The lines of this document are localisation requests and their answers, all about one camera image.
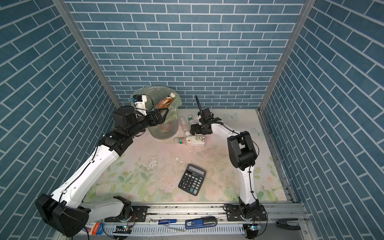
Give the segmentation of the brown cafe bottle white swirl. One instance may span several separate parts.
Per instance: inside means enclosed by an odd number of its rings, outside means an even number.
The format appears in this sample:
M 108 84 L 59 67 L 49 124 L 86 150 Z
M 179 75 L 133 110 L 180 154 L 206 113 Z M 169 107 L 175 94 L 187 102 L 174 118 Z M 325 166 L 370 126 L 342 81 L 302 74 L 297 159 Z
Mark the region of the brown cafe bottle white swirl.
M 167 97 L 159 101 L 159 103 L 156 105 L 156 109 L 165 109 L 168 108 L 169 105 L 175 100 L 176 93 L 171 92 Z

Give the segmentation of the clear bottle white cap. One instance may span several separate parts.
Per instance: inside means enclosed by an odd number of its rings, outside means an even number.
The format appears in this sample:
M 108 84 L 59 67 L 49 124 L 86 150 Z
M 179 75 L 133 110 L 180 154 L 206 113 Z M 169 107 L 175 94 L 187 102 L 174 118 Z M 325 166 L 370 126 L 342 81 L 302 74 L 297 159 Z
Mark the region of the clear bottle white cap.
M 184 131 L 185 135 L 186 136 L 190 136 L 191 133 L 190 133 L 190 126 L 189 126 L 189 123 L 187 122 L 187 119 L 184 117 L 184 116 L 180 116 L 179 117 L 179 123 L 182 127 L 182 130 Z

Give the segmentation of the clear bottle green cap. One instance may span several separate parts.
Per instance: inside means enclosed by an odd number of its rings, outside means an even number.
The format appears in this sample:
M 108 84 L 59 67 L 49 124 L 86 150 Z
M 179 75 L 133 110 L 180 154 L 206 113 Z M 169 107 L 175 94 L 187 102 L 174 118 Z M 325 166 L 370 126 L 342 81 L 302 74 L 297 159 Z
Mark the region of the clear bottle green cap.
M 196 123 L 193 115 L 188 115 L 187 119 L 188 119 L 190 126 L 194 125 Z

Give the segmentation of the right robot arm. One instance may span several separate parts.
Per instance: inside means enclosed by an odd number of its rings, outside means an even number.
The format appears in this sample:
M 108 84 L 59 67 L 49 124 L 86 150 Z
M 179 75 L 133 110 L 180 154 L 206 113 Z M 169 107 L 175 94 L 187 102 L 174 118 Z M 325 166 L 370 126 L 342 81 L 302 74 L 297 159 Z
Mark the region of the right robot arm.
M 198 124 L 191 126 L 192 135 L 214 134 L 227 140 L 230 161 L 240 175 L 239 205 L 242 215 L 258 211 L 260 202 L 255 192 L 254 170 L 259 154 L 250 133 L 237 132 L 226 126 L 209 109 L 199 109 L 198 121 Z

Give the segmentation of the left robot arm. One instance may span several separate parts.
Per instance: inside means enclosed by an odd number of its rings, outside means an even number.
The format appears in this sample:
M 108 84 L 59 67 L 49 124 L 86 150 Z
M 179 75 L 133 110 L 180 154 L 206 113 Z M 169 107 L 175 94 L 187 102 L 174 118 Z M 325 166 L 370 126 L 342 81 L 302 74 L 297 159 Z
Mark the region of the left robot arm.
M 142 114 L 132 106 L 123 106 L 113 113 L 115 127 L 98 142 L 83 165 L 51 194 L 40 195 L 35 204 L 43 221 L 71 238 L 93 223 L 117 217 L 130 221 L 134 215 L 131 201 L 114 196 L 100 203 L 84 203 L 83 199 L 101 174 L 133 143 L 134 137 L 147 128 L 165 122 L 169 109 L 154 109 Z

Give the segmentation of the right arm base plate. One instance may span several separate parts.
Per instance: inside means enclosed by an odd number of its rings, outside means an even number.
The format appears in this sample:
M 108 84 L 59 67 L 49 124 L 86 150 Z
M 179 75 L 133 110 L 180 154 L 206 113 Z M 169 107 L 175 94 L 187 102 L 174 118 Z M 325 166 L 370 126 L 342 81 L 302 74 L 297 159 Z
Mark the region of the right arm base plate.
M 266 221 L 268 219 L 267 212 L 261 204 L 252 205 L 232 205 L 224 204 L 223 210 L 226 213 L 227 221 Z

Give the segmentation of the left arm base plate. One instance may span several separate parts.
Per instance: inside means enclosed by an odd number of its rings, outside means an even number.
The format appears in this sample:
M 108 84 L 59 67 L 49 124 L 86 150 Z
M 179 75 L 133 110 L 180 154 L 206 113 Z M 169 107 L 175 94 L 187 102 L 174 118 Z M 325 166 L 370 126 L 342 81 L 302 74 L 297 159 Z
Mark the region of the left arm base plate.
M 147 218 L 147 212 L 148 212 L 148 206 L 132 206 L 131 207 L 131 216 L 124 220 L 121 217 L 110 217 L 104 219 L 104 222 L 106 223 L 133 223 L 133 222 L 139 222 L 143 223 L 146 221 Z

